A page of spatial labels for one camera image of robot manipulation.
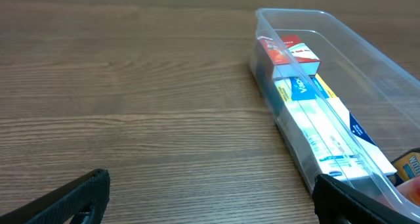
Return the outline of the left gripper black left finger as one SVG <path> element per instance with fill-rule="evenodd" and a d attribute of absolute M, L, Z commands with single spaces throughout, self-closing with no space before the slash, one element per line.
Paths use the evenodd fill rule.
<path fill-rule="evenodd" d="M 100 223 L 110 200 L 110 175 L 94 169 L 1 216 L 2 223 Z"/>

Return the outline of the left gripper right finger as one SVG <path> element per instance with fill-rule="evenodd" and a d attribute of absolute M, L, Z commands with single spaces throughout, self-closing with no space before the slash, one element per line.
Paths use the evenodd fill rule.
<path fill-rule="evenodd" d="M 312 199 L 320 224 L 416 224 L 327 174 L 316 177 Z"/>

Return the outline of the white blue medicine box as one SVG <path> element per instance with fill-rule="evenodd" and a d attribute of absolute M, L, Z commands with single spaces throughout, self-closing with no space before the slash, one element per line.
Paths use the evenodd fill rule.
<path fill-rule="evenodd" d="M 327 101 L 379 169 L 385 175 L 395 174 L 394 166 L 341 100 L 339 98 L 328 98 Z M 292 101 L 289 99 L 285 102 L 285 107 L 291 114 L 292 122 L 297 124 L 300 131 L 303 132 L 304 139 L 309 142 L 316 164 L 320 167 L 322 173 L 342 181 L 359 179 L 368 175 L 359 162 L 355 151 L 350 148 L 354 141 L 344 138 L 337 131 L 316 100 Z"/>

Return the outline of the orange bottle white cap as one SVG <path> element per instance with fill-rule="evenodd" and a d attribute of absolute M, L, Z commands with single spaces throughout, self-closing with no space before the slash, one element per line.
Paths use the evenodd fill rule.
<path fill-rule="evenodd" d="M 396 188 L 407 200 L 419 206 L 419 148 L 413 148 L 392 161 L 396 168 Z"/>

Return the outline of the clear plastic container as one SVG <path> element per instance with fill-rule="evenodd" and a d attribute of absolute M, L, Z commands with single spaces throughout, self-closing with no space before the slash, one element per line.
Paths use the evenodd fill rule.
<path fill-rule="evenodd" d="M 316 177 L 326 173 L 322 173 L 316 164 L 309 142 L 297 124 L 292 122 L 291 114 L 274 84 L 286 78 L 271 79 L 257 67 L 256 44 L 259 36 L 271 37 L 280 45 L 283 45 L 283 36 L 299 36 L 321 60 L 316 74 L 332 89 L 391 164 L 405 152 L 419 148 L 417 78 L 329 13 L 263 8 L 257 10 L 256 16 L 251 71 L 297 166 L 298 175 L 311 195 Z M 397 190 L 396 173 L 385 175 L 379 169 L 313 84 L 311 77 L 314 76 L 305 74 L 298 64 L 295 68 L 299 75 L 292 78 L 300 78 L 314 88 L 319 107 L 344 138 L 354 141 L 350 148 L 367 171 L 366 177 L 339 181 L 418 222 L 419 206 Z"/>

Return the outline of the blue VapoDrops box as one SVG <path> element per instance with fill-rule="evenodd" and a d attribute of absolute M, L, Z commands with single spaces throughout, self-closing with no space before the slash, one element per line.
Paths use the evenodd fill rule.
<path fill-rule="evenodd" d="M 326 99 L 337 97 L 319 74 L 311 77 L 311 80 Z M 281 79 L 275 81 L 274 84 L 284 102 L 312 100 L 316 98 L 314 88 L 300 78 Z"/>

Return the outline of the red white medicine box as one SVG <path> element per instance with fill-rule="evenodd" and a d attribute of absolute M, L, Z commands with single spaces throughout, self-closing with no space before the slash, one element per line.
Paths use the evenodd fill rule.
<path fill-rule="evenodd" d="M 271 79 L 291 78 L 299 75 L 298 64 L 303 72 L 315 76 L 320 58 L 297 35 L 281 37 L 280 45 L 271 37 L 259 36 L 256 44 L 257 67 Z"/>

